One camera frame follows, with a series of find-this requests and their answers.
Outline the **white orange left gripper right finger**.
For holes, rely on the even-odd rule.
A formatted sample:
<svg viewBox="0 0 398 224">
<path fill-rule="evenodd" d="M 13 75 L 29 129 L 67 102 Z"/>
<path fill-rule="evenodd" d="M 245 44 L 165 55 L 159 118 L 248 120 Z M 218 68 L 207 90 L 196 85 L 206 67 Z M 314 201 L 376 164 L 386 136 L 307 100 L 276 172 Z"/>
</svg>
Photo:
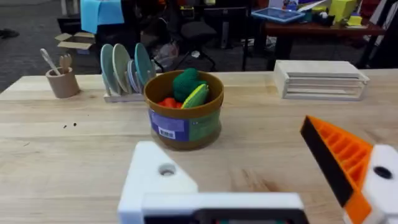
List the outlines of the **white orange left gripper right finger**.
<svg viewBox="0 0 398 224">
<path fill-rule="evenodd" d="M 349 224 L 397 223 L 397 150 L 314 116 L 300 133 Z"/>
</svg>

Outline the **bare white left gripper left finger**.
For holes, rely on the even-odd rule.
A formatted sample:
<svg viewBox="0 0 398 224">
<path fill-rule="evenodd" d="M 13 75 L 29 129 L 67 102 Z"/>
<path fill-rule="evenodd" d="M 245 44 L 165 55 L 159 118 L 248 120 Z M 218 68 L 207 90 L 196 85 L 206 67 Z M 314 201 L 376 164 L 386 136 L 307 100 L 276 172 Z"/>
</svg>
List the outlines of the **bare white left gripper left finger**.
<svg viewBox="0 0 398 224">
<path fill-rule="evenodd" d="M 146 194 L 196 193 L 197 183 L 153 141 L 139 141 L 118 205 L 119 223 L 143 223 Z"/>
</svg>

